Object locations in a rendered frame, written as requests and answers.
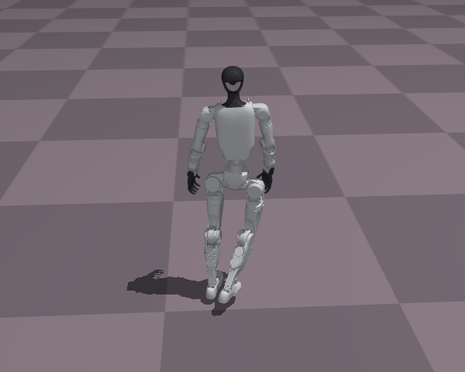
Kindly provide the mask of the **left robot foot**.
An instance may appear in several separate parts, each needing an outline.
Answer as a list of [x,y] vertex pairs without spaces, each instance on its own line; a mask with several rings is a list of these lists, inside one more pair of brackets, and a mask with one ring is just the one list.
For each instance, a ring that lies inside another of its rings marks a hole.
[[222,285],[222,281],[223,281],[223,273],[221,271],[217,271],[216,272],[216,286],[213,287],[211,283],[210,287],[207,286],[206,288],[205,296],[207,299],[215,298],[219,287]]

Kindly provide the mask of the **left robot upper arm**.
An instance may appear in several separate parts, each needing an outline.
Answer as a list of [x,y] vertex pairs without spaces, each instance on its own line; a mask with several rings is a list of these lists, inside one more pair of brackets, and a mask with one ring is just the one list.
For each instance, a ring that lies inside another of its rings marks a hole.
[[195,128],[195,140],[193,142],[192,151],[196,153],[203,153],[205,151],[206,142],[205,137],[208,132],[209,122],[214,119],[215,105],[204,107],[199,114],[197,125]]

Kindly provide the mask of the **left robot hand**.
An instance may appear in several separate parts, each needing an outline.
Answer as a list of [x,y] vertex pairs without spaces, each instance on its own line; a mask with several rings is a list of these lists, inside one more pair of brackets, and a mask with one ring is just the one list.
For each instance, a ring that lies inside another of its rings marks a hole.
[[[192,171],[189,171],[188,172],[188,190],[193,194],[195,195],[195,192],[197,193],[196,190],[199,190],[198,188],[195,187],[195,184],[199,187],[201,187],[200,184],[198,184],[196,181],[195,181],[195,177],[197,178],[200,178],[198,176],[198,173],[196,174],[196,176],[194,176],[194,173]],[[195,190],[196,189],[196,190]]]

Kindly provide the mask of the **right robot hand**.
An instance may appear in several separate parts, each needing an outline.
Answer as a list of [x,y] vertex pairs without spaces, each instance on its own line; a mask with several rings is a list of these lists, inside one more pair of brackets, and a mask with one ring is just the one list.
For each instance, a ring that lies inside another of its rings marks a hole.
[[272,167],[270,170],[269,170],[269,174],[263,169],[263,173],[259,174],[257,176],[257,178],[261,177],[262,176],[262,181],[264,182],[264,184],[266,185],[265,186],[265,192],[264,194],[266,194],[270,188],[271,188],[271,183],[272,183],[272,174],[274,173],[274,168]]

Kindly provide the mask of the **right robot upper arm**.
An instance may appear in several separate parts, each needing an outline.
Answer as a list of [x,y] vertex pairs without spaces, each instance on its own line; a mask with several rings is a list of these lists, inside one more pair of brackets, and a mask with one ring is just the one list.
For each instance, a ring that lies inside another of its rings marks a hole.
[[263,136],[259,141],[260,147],[263,150],[271,149],[274,147],[274,138],[269,108],[264,103],[254,103],[253,109],[255,116],[259,119],[260,131]]

